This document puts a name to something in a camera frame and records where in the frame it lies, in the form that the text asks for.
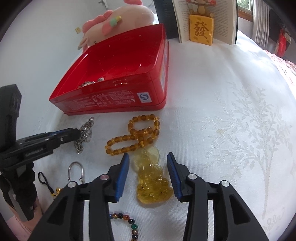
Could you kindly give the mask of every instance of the black bead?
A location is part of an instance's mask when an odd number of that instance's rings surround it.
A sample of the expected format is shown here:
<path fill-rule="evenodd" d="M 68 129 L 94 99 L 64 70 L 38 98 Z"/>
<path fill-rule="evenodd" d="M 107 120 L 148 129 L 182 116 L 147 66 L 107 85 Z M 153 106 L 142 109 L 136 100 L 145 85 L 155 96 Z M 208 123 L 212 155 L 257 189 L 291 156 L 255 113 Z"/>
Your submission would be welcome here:
<path fill-rule="evenodd" d="M 134 223 L 135 223 L 135 220 L 133 220 L 132 218 L 130 218 L 130 219 L 128 220 L 128 223 L 129 223 L 129 224 L 134 224 Z"/>

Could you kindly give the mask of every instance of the yellow translucent pendant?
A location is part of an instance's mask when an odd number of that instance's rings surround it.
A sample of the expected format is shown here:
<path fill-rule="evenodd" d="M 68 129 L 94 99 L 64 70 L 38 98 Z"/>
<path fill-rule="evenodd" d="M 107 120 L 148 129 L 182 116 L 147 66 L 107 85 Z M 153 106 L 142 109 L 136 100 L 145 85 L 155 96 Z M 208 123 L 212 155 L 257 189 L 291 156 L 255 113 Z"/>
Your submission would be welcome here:
<path fill-rule="evenodd" d="M 134 161 L 138 170 L 137 197 L 145 204 L 167 201 L 173 194 L 169 181 L 163 178 L 158 149 L 154 146 L 135 151 Z"/>

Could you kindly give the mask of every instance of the wall outlet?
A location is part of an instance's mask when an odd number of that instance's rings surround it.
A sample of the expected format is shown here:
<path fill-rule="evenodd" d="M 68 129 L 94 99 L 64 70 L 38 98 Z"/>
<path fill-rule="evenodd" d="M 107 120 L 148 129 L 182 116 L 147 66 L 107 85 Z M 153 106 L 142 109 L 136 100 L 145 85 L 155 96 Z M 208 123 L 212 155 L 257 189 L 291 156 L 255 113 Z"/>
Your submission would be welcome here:
<path fill-rule="evenodd" d="M 79 27 L 75 28 L 76 33 L 80 34 L 81 33 L 81 29 Z"/>

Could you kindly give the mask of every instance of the green foliage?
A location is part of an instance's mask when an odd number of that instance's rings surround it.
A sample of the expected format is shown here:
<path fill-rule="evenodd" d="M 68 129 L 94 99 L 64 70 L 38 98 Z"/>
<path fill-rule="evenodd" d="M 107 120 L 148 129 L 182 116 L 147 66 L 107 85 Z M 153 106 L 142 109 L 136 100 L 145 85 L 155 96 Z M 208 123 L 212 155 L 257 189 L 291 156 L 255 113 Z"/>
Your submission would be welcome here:
<path fill-rule="evenodd" d="M 237 0 L 237 3 L 240 7 L 250 10 L 250 0 Z"/>

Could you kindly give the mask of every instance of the chinese character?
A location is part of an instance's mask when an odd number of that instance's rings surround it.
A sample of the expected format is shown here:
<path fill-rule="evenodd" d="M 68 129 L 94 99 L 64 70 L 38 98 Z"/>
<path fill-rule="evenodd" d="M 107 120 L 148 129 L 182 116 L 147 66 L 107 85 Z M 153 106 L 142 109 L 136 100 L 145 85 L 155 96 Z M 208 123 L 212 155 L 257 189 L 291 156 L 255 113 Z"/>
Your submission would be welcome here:
<path fill-rule="evenodd" d="M 200 22 L 196 22 L 195 24 L 195 35 L 196 36 L 203 36 L 205 37 L 205 39 L 207 39 L 207 37 L 205 36 L 205 32 L 206 31 L 209 31 L 207 28 L 206 28 L 207 24 L 202 21 L 201 23 Z"/>

